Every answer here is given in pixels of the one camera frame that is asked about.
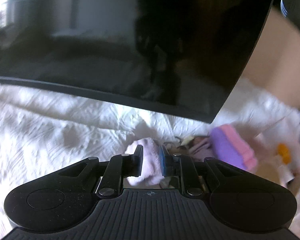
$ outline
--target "monitor screen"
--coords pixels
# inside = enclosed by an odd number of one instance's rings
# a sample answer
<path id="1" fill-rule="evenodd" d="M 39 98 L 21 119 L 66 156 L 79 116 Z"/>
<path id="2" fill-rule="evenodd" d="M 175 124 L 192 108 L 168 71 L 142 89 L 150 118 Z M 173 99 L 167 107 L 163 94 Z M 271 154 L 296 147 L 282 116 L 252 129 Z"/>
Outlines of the monitor screen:
<path id="1" fill-rule="evenodd" d="M 212 122 L 273 0 L 0 0 L 0 83 Z"/>

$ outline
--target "beige wall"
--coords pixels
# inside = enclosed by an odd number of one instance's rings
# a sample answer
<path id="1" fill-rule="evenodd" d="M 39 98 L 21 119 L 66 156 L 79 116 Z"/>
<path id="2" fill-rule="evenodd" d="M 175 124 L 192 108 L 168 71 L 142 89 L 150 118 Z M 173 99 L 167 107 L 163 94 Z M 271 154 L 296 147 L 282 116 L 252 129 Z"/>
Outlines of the beige wall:
<path id="1" fill-rule="evenodd" d="M 300 109 L 300 31 L 281 12 L 271 9 L 242 75 Z"/>

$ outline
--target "ribbed black surface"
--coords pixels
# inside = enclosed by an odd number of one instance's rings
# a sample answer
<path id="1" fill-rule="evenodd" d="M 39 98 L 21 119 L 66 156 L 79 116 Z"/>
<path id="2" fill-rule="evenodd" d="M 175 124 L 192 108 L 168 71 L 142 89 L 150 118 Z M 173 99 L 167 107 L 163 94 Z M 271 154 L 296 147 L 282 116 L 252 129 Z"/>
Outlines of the ribbed black surface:
<path id="1" fill-rule="evenodd" d="M 125 189 L 118 198 L 101 200 L 84 222 L 69 230 L 42 235 L 15 229 L 4 238 L 10 239 L 296 240 L 298 238 L 286 229 L 263 235 L 236 231 L 217 221 L 201 200 L 185 198 L 178 190 Z"/>

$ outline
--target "crosshair marking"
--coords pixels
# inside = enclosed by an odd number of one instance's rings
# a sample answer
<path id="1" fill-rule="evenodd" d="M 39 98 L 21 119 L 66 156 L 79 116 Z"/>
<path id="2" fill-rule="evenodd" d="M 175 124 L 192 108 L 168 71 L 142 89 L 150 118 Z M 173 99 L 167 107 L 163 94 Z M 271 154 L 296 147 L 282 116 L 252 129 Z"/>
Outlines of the crosshair marking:
<path id="1" fill-rule="evenodd" d="M 150 197 L 154 196 L 156 193 L 154 193 L 153 191 L 149 191 L 147 192 L 147 195 L 149 195 Z"/>

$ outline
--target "white bedsheet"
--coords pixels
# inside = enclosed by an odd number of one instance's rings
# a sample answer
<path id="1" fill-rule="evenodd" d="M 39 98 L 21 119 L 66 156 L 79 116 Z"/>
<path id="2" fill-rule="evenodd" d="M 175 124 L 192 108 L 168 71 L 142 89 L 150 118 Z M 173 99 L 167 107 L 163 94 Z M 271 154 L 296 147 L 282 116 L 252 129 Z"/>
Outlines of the white bedsheet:
<path id="1" fill-rule="evenodd" d="M 234 122 L 251 136 L 300 113 L 240 79 L 213 124 L 45 90 L 0 85 L 0 239 L 11 230 L 5 196 L 27 181 L 88 156 L 100 161 L 121 154 L 134 140 L 161 142 L 206 135 Z"/>

